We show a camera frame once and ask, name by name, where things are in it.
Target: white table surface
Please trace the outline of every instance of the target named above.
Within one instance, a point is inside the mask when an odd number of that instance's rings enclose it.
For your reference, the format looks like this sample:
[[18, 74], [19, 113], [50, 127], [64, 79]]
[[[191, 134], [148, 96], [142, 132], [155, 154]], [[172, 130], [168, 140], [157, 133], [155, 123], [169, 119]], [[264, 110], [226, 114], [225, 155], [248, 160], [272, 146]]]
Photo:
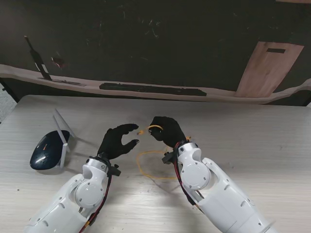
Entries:
[[[72, 152], [62, 173], [32, 170], [29, 160], [39, 140], [55, 130], [57, 107], [82, 140], [70, 141]], [[245, 190], [279, 233], [311, 232], [311, 110], [307, 107], [241, 105], [161, 100], [27, 96], [0, 125], [1, 232], [21, 233], [28, 219], [95, 155], [110, 127], [136, 123], [147, 127], [154, 116], [175, 118], [203, 155], [214, 160]], [[107, 202], [90, 233], [218, 233], [192, 207], [176, 180], [142, 176], [136, 155], [162, 150], [150, 135], [135, 133], [123, 141], [140, 143], [113, 161]], [[155, 176], [174, 175], [161, 154], [140, 158]]]

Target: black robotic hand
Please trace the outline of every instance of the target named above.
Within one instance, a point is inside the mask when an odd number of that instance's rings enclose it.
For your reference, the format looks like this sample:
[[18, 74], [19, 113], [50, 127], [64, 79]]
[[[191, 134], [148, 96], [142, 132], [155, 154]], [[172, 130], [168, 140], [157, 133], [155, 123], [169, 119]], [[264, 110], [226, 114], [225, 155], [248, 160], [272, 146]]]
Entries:
[[126, 145], [122, 145], [122, 136], [136, 129], [138, 129], [138, 125], [136, 124], [119, 125], [114, 129], [109, 129], [104, 136], [97, 154], [102, 154], [102, 156], [109, 160], [115, 159], [122, 154], [127, 154], [137, 145], [139, 140], [134, 139]]
[[182, 132], [176, 120], [166, 116], [155, 116], [150, 125], [159, 125], [149, 129], [151, 135], [158, 141], [163, 141], [167, 146], [174, 147], [177, 142], [186, 141], [186, 137]]

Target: black cable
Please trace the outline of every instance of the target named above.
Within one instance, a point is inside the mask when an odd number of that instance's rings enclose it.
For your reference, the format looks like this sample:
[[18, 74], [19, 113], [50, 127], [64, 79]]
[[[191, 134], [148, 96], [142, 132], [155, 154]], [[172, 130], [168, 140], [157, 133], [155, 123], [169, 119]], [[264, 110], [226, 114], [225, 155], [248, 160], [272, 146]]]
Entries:
[[180, 187], [183, 190], [184, 194], [186, 195], [188, 201], [190, 202], [191, 205], [195, 205], [194, 200], [189, 196], [189, 194], [186, 192], [185, 188], [183, 187], [183, 183], [180, 177], [180, 172], [179, 172], [179, 167], [178, 167], [178, 144], [175, 146], [175, 148], [173, 149], [173, 153], [174, 153], [174, 167], [175, 167], [175, 172], [176, 172], [176, 176], [177, 179], [179, 181]]

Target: wooden board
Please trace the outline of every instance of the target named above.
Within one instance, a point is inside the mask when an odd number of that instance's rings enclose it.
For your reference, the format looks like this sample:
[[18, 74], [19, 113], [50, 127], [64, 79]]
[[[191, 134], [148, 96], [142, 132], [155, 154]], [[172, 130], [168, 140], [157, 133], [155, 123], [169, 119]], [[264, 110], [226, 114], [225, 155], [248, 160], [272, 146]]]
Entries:
[[269, 97], [290, 71], [304, 46], [258, 42], [241, 78], [236, 97]]

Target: robotic arm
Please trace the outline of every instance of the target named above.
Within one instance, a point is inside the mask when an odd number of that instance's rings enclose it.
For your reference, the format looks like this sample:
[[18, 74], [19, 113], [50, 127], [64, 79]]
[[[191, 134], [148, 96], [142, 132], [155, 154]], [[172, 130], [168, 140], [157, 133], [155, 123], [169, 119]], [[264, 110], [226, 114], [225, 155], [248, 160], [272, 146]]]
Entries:
[[137, 129], [135, 124], [120, 125], [109, 129], [96, 157], [83, 165], [83, 173], [72, 177], [43, 206], [26, 225], [25, 233], [81, 233], [92, 225], [107, 198], [111, 176], [120, 175], [118, 166], [111, 166], [111, 159], [128, 153], [139, 142], [132, 140], [122, 145], [124, 134]]
[[[163, 128], [163, 131], [150, 129], [152, 136], [174, 148], [173, 152], [165, 154], [163, 162], [174, 163], [190, 203], [195, 204], [221, 232], [277, 233], [272, 223], [259, 213], [250, 198], [216, 163], [208, 158], [201, 159], [201, 150], [195, 143], [186, 140], [174, 119], [155, 117], [151, 125]], [[175, 132], [177, 137], [167, 136], [165, 130]], [[199, 192], [204, 188], [209, 190], [206, 197]]]

